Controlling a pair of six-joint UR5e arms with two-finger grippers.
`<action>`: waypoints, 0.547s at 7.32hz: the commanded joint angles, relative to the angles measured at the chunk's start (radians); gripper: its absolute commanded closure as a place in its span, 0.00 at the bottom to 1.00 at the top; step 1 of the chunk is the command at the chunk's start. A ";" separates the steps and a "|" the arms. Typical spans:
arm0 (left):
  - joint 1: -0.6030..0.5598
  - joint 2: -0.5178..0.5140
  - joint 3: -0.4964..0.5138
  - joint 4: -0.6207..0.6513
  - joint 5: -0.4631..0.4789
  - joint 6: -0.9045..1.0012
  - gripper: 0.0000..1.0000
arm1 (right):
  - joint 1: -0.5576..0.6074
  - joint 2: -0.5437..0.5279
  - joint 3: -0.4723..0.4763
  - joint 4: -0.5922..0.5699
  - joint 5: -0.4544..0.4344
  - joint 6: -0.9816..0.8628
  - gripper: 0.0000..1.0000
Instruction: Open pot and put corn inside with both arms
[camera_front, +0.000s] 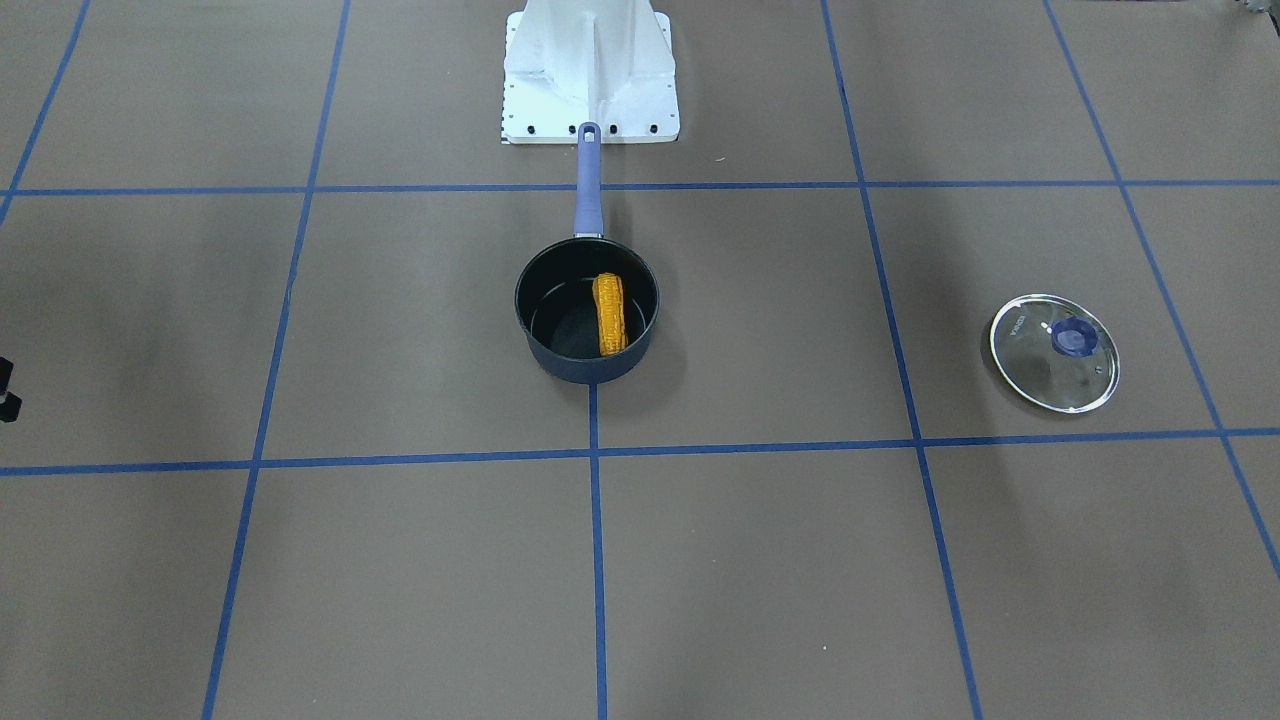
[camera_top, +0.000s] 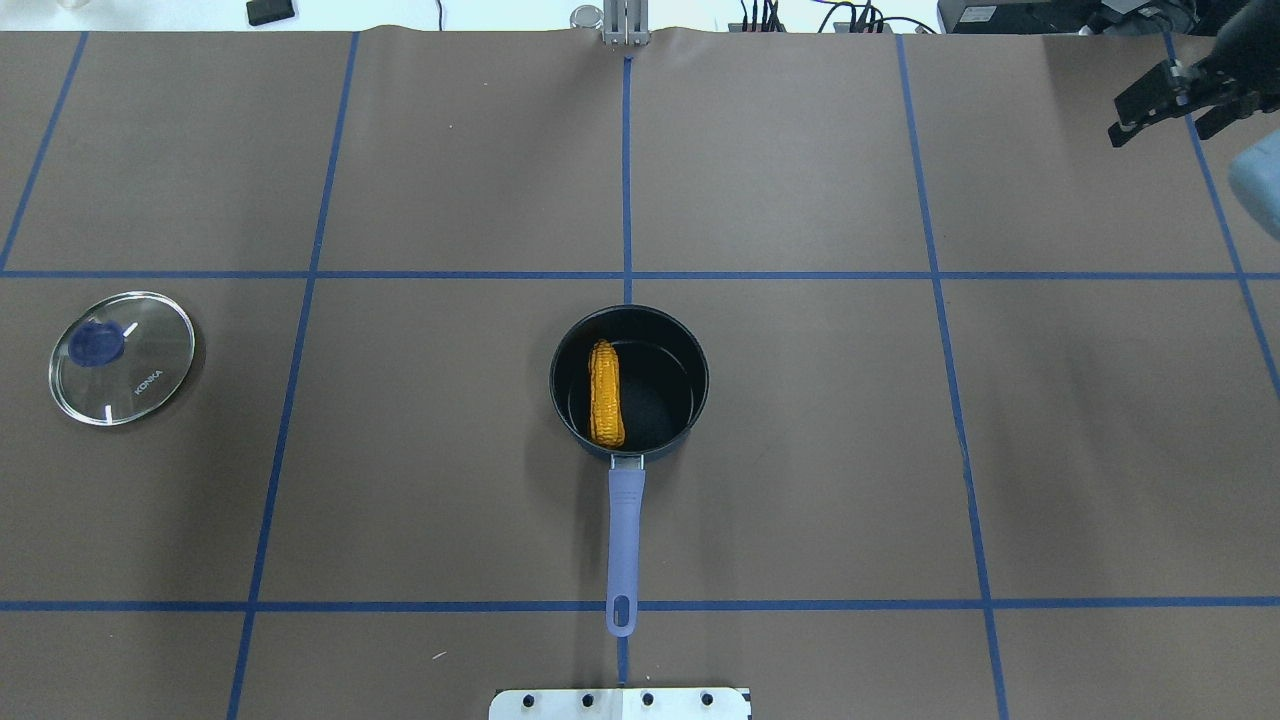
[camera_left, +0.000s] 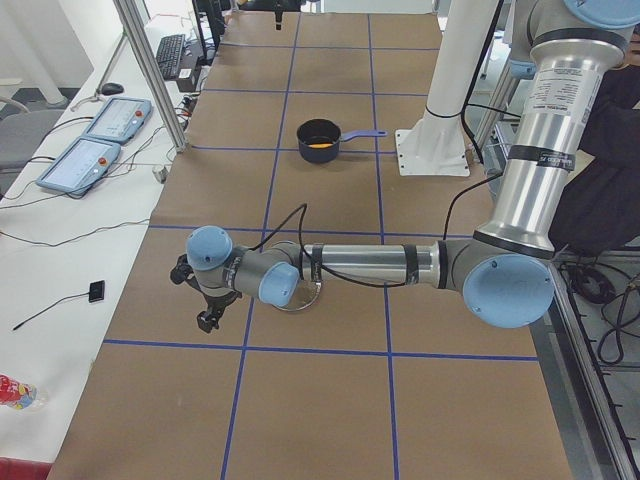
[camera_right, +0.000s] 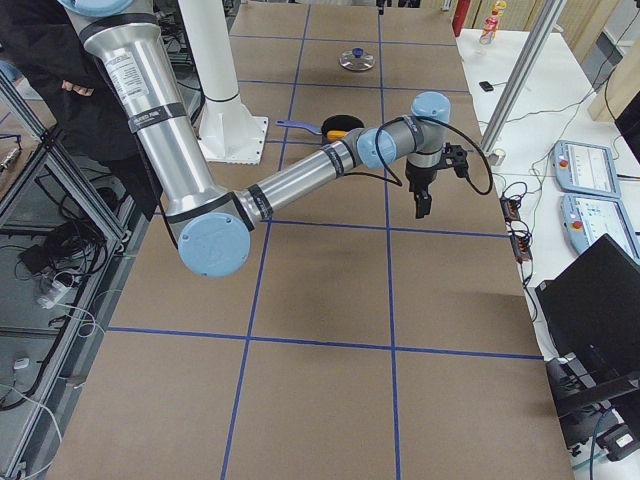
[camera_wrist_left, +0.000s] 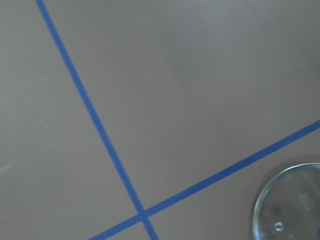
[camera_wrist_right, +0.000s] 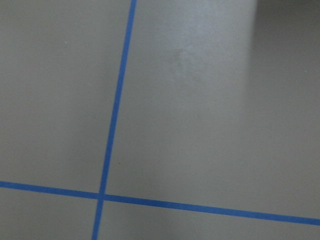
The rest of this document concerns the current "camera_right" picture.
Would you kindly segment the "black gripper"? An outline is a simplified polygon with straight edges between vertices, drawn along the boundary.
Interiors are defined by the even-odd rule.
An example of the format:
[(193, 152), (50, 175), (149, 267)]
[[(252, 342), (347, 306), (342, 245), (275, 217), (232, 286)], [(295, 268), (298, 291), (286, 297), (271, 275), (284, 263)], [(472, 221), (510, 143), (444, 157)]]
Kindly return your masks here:
[(409, 181), (409, 191), (413, 193), (415, 218), (421, 219), (431, 212), (432, 196), (429, 185), (437, 177), (437, 172), (453, 168), (458, 178), (468, 177), (467, 151), (461, 145), (445, 143), (434, 153), (411, 153), (407, 156), (405, 176)]

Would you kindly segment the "person's hand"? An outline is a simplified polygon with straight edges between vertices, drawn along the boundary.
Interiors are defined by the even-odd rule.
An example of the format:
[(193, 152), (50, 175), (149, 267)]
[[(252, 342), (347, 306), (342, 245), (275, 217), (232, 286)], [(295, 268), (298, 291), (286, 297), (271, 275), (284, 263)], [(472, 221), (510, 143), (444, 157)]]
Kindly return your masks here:
[(67, 80), (63, 80), (61, 82), (61, 88), (68, 92), (74, 92), (80, 96), (90, 97), (93, 95), (95, 89), (91, 87), (81, 86), (75, 83), (72, 83)]

